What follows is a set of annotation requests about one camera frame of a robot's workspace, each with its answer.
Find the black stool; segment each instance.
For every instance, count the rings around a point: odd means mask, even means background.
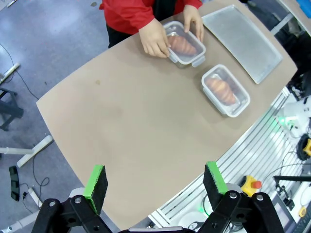
[[[16,100],[15,95],[17,95],[14,91],[9,91],[3,88],[0,88],[0,114],[8,114],[10,115],[8,119],[4,120],[4,123],[0,125],[0,129],[4,131],[8,131],[8,125],[14,120],[14,118],[21,118],[23,116],[24,110],[19,108]],[[2,98],[6,95],[11,95],[11,103],[7,103],[2,101]]]

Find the person's right hand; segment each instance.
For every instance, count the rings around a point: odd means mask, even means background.
[[[139,30],[139,35],[147,54],[162,58],[170,56],[165,29],[155,18]]]

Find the bread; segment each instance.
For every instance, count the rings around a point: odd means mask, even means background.
[[[168,36],[169,44],[171,45],[171,50],[174,52],[181,53],[183,55],[195,55],[197,53],[196,48],[190,44],[186,38],[179,35]]]
[[[237,100],[227,82],[220,79],[209,78],[206,80],[205,84],[223,104],[232,105],[236,103]]]

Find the screw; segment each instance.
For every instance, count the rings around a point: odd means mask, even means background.
[[[232,199],[237,198],[237,194],[236,193],[230,193],[230,198],[232,198]]]
[[[76,199],[74,200],[74,202],[77,203],[77,204],[79,204],[79,203],[81,202],[81,198],[76,198]]]
[[[51,201],[50,203],[49,203],[49,206],[50,207],[52,207],[52,206],[54,206],[55,205],[55,201]]]
[[[263,200],[263,196],[262,195],[257,195],[257,200]]]

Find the gray floor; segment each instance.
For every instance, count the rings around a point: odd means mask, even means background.
[[[107,49],[104,16],[98,10],[100,0],[95,7],[91,6],[93,2],[18,0],[10,8],[0,11],[0,43],[10,52],[14,62],[21,63],[19,73],[38,97]],[[270,1],[256,2],[265,5]],[[9,56],[0,47],[0,72],[11,66]],[[0,147],[32,148],[49,134],[36,107],[36,99],[29,94],[18,75],[2,87],[18,92],[17,102],[24,109],[24,116],[14,120],[8,132],[0,131]],[[15,165],[19,158],[18,155],[3,155],[0,161],[0,229],[29,214],[21,201],[16,202],[10,197],[8,167]],[[28,162],[19,169],[20,182],[34,186],[38,193],[39,187],[32,172],[32,163]],[[40,181],[47,176],[50,178],[50,184],[42,188],[42,200],[53,197],[64,201],[72,189],[81,186],[56,143],[37,156],[35,172]],[[26,198],[25,204],[32,211],[37,209],[30,197]],[[30,231],[31,226],[19,232]]]

